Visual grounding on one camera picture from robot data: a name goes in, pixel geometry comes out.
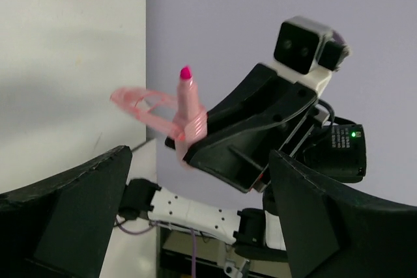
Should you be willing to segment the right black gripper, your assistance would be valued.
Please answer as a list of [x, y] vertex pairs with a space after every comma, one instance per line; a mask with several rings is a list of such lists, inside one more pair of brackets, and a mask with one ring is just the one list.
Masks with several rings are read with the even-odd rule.
[[247, 193], [268, 176], [272, 150], [290, 152], [319, 92], [292, 83], [259, 63], [218, 105], [210, 109], [208, 134], [184, 160]]

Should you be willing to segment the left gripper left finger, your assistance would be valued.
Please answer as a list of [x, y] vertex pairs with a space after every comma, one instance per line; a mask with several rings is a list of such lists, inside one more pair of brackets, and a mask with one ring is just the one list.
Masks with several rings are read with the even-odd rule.
[[99, 277], [131, 160], [117, 146], [1, 194], [1, 276]]

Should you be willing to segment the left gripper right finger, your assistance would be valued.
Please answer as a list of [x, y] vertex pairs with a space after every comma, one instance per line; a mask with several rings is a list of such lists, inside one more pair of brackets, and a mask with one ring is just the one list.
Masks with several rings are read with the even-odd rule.
[[416, 276], [416, 207], [353, 189], [280, 151], [269, 168], [293, 277]]

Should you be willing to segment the pink highlighter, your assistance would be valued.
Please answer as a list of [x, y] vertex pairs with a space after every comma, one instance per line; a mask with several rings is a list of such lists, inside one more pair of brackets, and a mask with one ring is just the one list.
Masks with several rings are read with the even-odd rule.
[[131, 117], [172, 139], [179, 163], [186, 169], [192, 167], [184, 158], [193, 144], [207, 136], [208, 115], [189, 66], [181, 69], [174, 96], [143, 87], [121, 87], [110, 100]]

